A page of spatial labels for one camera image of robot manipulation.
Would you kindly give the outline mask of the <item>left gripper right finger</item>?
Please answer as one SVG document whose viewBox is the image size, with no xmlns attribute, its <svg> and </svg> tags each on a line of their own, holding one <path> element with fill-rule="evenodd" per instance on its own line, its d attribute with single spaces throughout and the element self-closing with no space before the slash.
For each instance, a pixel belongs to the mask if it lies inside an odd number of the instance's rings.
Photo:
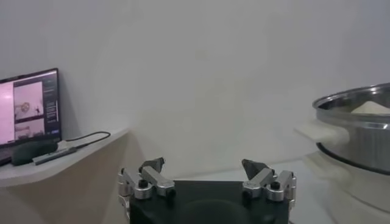
<svg viewBox="0 0 390 224">
<path fill-rule="evenodd" d="M 289 209 L 295 206 L 297 178 L 293 172 L 283 170 L 277 174 L 265 163 L 249 159 L 243 159 L 241 164 L 248 177 L 243 182 L 244 197 L 252 200 L 264 196 L 276 203 L 286 201 Z"/>
</svg>

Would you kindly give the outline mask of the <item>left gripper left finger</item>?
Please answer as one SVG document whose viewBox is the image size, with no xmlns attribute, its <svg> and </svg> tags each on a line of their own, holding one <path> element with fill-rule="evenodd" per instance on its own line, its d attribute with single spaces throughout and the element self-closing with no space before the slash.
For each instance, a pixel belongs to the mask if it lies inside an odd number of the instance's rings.
<svg viewBox="0 0 390 224">
<path fill-rule="evenodd" d="M 130 209 L 130 198 L 148 200 L 152 194 L 165 199 L 167 204 L 173 204 L 176 187 L 173 180 L 161 175 L 165 159 L 159 157 L 142 163 L 137 171 L 126 171 L 122 168 L 118 173 L 118 198 L 121 205 Z"/>
</svg>

